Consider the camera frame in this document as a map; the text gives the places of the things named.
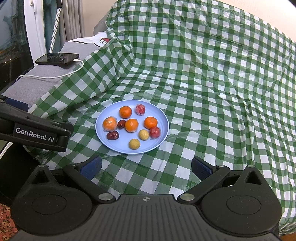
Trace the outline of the yellow small fruit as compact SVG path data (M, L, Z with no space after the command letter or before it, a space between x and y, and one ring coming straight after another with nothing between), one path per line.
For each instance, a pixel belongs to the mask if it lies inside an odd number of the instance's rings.
M138 136L141 140L146 141L149 139L149 132L147 130L140 130Z

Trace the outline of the white printed cushion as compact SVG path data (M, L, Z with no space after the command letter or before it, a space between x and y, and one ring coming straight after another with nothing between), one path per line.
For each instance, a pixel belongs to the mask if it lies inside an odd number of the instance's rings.
M105 46L110 40L107 37L106 31L98 32L96 35L91 37L80 37L73 39L74 42L84 43L84 44L95 44L98 47Z

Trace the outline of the dark red date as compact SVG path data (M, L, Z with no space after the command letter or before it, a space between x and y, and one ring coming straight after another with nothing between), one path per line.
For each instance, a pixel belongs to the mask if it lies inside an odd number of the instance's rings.
M120 121L118 122L118 124L117 124L117 128L118 128L119 130L125 128L125 123L126 123L126 120L120 120Z

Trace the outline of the pink lychee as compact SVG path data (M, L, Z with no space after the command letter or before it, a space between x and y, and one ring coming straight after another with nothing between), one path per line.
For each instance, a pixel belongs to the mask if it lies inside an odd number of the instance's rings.
M145 114L145 106L143 104L137 104L135 107L135 113L137 115L144 115Z

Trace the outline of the green checkered tablecloth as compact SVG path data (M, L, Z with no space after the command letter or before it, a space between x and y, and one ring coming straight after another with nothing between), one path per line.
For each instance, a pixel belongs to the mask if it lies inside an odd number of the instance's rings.
M30 109L73 123L67 150L30 153L51 169L99 155L94 180L113 195L178 196L199 182L195 156L254 165L282 205L280 234L295 232L295 43L220 1L117 1L106 25L110 42ZM130 99L156 105L170 123L145 154L112 151L95 132L104 108Z

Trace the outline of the small orange mandarin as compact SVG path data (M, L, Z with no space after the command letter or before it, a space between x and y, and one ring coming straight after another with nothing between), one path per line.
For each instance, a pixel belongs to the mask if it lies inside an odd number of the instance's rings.
M129 106L123 106L119 109L119 115L121 118L130 118L132 115L132 109Z

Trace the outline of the light blue plate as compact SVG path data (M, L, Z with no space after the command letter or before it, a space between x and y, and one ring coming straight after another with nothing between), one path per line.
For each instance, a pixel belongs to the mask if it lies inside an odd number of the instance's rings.
M119 109L124 106L129 106L132 109L131 118L138 121L138 128L131 133L124 128L121 130L118 128L116 131L119 137L115 140L109 140L107 138L108 131L103 128L103 121L110 116L117 121L122 120ZM139 132L145 129L144 120L149 116L156 118L158 121L157 127L160 128L160 136L157 138L149 137L144 141L139 138ZM168 136L169 127L168 118L157 106L140 100L122 100L111 104L100 113L95 123L95 132L102 144L109 149L122 154L136 155L159 147Z

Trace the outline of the patterned orange rug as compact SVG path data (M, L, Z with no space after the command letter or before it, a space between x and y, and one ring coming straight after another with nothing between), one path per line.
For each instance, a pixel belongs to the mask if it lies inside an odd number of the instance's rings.
M0 239L10 240L18 230L11 218L11 209L4 204L0 204L0 208Z

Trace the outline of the dark red jujube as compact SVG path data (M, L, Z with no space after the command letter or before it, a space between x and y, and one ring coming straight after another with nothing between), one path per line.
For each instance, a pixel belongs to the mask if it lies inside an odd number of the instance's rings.
M108 132L106 138L108 140L117 140L119 138L119 133L117 131Z

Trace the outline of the red fruit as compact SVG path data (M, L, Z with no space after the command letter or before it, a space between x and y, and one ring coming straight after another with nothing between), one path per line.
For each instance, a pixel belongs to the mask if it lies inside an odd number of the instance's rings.
M158 138L161 135L161 129L158 126L154 126L149 130L151 138Z

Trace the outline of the grey curtain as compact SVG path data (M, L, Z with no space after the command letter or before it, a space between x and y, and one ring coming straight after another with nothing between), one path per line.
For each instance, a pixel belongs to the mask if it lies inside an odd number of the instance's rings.
M59 29L63 43L84 36L82 1L62 1Z

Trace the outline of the large orange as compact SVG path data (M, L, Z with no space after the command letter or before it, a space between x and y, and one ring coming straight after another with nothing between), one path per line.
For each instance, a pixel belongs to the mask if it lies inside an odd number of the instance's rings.
M109 116L104 119L102 127L106 132L112 132L117 129L117 120L114 116Z

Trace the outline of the black smartphone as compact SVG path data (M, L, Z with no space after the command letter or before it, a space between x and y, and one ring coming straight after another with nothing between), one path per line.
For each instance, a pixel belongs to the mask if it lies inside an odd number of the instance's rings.
M59 67L66 67L74 62L74 59L79 59L77 53L47 53L38 58L36 65L54 65Z

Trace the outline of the white door frame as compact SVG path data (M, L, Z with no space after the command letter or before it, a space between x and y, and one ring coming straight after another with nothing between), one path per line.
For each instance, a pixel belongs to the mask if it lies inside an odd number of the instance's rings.
M33 63L46 54L43 1L23 1L28 44Z

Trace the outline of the yellow-green small fruit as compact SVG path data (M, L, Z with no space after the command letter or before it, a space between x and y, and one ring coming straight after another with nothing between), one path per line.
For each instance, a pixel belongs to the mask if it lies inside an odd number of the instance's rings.
M136 138L133 138L132 140L130 140L129 142L129 147L132 150L137 150L140 147L140 141Z

